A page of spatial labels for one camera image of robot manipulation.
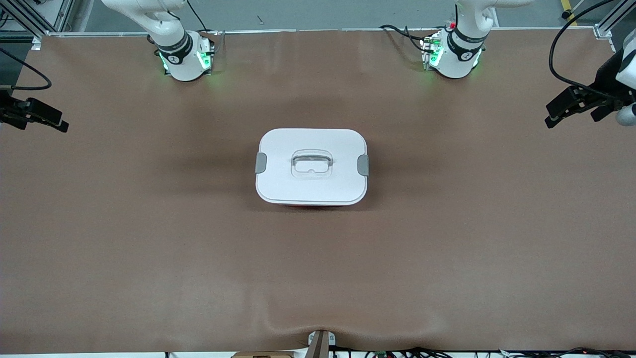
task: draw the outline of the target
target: wire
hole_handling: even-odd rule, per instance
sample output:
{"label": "wire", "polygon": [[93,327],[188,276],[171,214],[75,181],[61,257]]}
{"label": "wire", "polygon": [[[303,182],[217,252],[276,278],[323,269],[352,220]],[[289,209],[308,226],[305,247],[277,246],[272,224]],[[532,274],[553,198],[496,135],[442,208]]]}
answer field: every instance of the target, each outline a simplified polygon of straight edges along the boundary
{"label": "wire", "polygon": [[10,16],[9,13],[7,13],[4,10],[0,11],[0,22],[2,22],[2,24],[0,24],[0,27],[4,27],[6,25],[6,22],[9,20],[13,20]]}
{"label": "wire", "polygon": [[599,91],[599,90],[595,90],[595,89],[591,88],[590,86],[586,86],[586,85],[584,85],[582,83],[579,83],[579,82],[574,81],[574,80],[570,80],[570,79],[568,79],[566,77],[563,77],[562,75],[559,75],[557,73],[557,71],[555,70],[554,63],[553,63],[553,59],[554,59],[554,55],[555,55],[555,47],[557,46],[557,41],[558,41],[559,38],[561,38],[561,35],[565,32],[565,30],[567,30],[567,28],[570,27],[570,25],[572,25],[572,23],[574,23],[576,20],[581,18],[583,15],[585,15],[585,14],[589,13],[590,11],[592,11],[594,9],[597,9],[597,8],[599,8],[599,7],[601,7],[601,6],[605,5],[605,4],[609,4],[612,1],[614,1],[614,0],[603,0],[603,1],[599,2],[599,3],[597,3],[597,4],[594,4],[594,5],[590,6],[589,8],[587,8],[585,10],[581,11],[581,13],[579,13],[575,17],[572,17],[567,22],[567,24],[565,24],[559,30],[559,32],[556,34],[555,39],[552,41],[552,46],[550,46],[550,57],[548,58],[548,65],[550,66],[550,72],[552,72],[552,75],[554,77],[558,78],[559,80],[565,82],[565,83],[569,83],[571,85],[575,85],[575,86],[577,86],[579,88],[582,88],[584,90],[588,90],[590,92],[596,93],[596,94],[598,94],[598,95],[600,95],[600,96],[602,96],[604,98],[607,98],[607,99],[618,99],[616,96],[613,96],[613,95],[611,95],[609,93],[605,93],[605,92],[602,92],[602,91]]}
{"label": "wire", "polygon": [[[400,34],[402,36],[409,37],[409,35],[406,32],[398,29],[397,27],[395,27],[393,25],[382,25],[382,26],[380,26],[380,28],[381,29],[392,29],[392,30],[396,31],[398,34]],[[418,41],[424,39],[423,37],[419,37],[419,36],[412,36],[411,35],[410,37],[412,37],[413,39],[416,39]]]}
{"label": "wire", "polygon": [[49,80],[48,77],[46,77],[42,72],[38,71],[35,67],[33,67],[30,64],[24,62],[23,60],[20,60],[18,57],[15,57],[13,54],[11,54],[11,52],[3,49],[2,47],[0,47],[0,52],[2,52],[3,54],[11,57],[12,59],[16,60],[17,62],[21,63],[23,66],[25,66],[26,68],[29,68],[31,71],[37,73],[38,76],[44,78],[44,81],[46,81],[46,85],[44,85],[44,86],[38,86],[38,87],[11,86],[11,89],[14,89],[14,90],[43,90],[43,89],[50,88],[53,85],[51,83],[51,80]]}
{"label": "wire", "polygon": [[433,53],[433,50],[426,50],[424,48],[421,48],[418,44],[415,43],[415,41],[413,40],[413,36],[411,35],[410,32],[408,32],[408,26],[404,26],[404,31],[406,32],[406,35],[411,40],[411,43],[413,44],[413,46],[415,46],[415,48],[417,48],[418,50],[420,50],[422,52],[426,52],[427,54],[432,54]]}
{"label": "wire", "polygon": [[559,354],[550,354],[548,352],[519,352],[520,354],[510,355],[508,358],[561,358],[567,354],[593,354],[602,355],[605,358],[612,358],[611,354],[592,348],[577,347]]}
{"label": "wire", "polygon": [[393,26],[393,25],[382,25],[380,26],[381,29],[392,29],[395,30],[398,34],[402,35],[402,36],[406,36],[407,38],[409,38],[411,40],[411,43],[413,44],[413,46],[415,46],[415,48],[417,48],[418,50],[422,51],[422,52],[426,52],[427,54],[432,54],[433,51],[432,50],[426,50],[422,47],[420,47],[415,40],[417,41],[423,41],[424,37],[420,37],[420,36],[413,36],[411,35],[411,32],[409,32],[408,30],[408,26],[404,26],[404,31],[398,29],[397,27]]}
{"label": "wire", "polygon": [[192,7],[192,4],[190,4],[190,0],[187,0],[187,3],[188,3],[188,6],[190,7],[190,10],[192,10],[192,13],[195,14],[195,16],[197,17],[197,20],[199,20],[199,23],[203,27],[203,29],[199,31],[210,31],[207,28],[207,26],[205,26],[205,24],[203,23],[203,20],[201,20],[201,17],[197,14],[197,11]]}
{"label": "wire", "polygon": [[178,17],[177,15],[175,15],[172,11],[167,11],[167,13],[168,13],[168,15],[170,15],[170,16],[176,18],[177,20],[181,21],[181,18]]}

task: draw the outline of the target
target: gray side clip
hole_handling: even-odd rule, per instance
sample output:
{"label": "gray side clip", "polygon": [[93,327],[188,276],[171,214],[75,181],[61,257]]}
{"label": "gray side clip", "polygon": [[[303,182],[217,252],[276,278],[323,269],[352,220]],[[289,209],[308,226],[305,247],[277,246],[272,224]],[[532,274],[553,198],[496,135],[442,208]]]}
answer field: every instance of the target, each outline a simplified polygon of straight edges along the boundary
{"label": "gray side clip", "polygon": [[366,154],[358,157],[358,173],[362,176],[369,176],[369,156]]}
{"label": "gray side clip", "polygon": [[256,153],[256,169],[254,170],[256,174],[260,174],[265,171],[267,168],[267,155],[263,152]]}

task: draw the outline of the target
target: brown paper sheet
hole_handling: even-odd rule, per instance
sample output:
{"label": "brown paper sheet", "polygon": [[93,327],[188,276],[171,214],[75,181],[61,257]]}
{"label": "brown paper sheet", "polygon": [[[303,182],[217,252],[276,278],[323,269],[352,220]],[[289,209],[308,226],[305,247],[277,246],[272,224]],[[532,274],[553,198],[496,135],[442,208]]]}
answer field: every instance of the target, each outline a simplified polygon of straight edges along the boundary
{"label": "brown paper sheet", "polygon": [[[0,352],[279,350],[318,328],[360,349],[636,348],[636,135],[545,128],[554,35],[494,31],[461,80],[394,34],[232,35],[191,83],[144,38],[46,38],[28,61],[53,88],[16,96],[71,126],[1,131]],[[589,29],[559,48],[582,82],[611,55]],[[360,132],[366,197],[262,201],[278,127]]]}

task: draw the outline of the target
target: box lid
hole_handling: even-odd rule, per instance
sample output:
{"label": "box lid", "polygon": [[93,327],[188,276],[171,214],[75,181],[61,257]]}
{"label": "box lid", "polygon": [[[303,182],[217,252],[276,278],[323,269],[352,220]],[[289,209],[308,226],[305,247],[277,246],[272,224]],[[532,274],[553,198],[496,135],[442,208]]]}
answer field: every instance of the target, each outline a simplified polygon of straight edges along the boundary
{"label": "box lid", "polygon": [[270,203],[354,204],[368,174],[366,142],[351,129],[274,129],[256,156],[256,190]]}

